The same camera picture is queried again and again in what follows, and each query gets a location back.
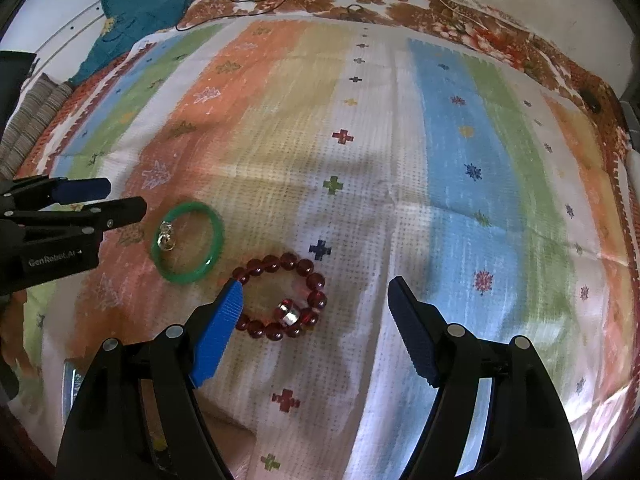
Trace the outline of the silver jewelry tray box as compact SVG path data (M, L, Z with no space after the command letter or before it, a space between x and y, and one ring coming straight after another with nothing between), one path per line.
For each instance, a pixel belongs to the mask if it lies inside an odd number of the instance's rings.
M63 363L61 413L63 422L66 422L70 410L73 407L77 393L84 379L87 364L84 359L67 359Z

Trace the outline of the green jade bangle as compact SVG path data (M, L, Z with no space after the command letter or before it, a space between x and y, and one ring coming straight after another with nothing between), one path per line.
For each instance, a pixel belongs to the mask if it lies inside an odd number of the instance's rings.
M205 214L212 227L213 237L203 262L189 272L177 273L169 270L168 267L163 264L162 258L165 252L171 252L176 246L174 240L174 222L186 214ZM186 285L206 277L218 261L223 247L224 224L216 211L202 202L185 202L171 208L171 210L168 210L166 214L163 215L153 236L150 256L155 269L165 281L172 284Z

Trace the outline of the grey striped folded cloth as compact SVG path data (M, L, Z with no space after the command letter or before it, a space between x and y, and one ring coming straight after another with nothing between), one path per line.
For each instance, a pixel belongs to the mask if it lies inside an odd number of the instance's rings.
M26 92L1 140L1 179L12 180L40 136L73 92L68 82L56 84L46 74Z

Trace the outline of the teal shirt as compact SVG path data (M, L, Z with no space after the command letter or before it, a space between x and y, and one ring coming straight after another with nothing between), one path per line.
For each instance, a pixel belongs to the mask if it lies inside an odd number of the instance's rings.
M77 87L115 58L127 53L145 36L178 24L192 0L101 0L105 23L78 72L70 78Z

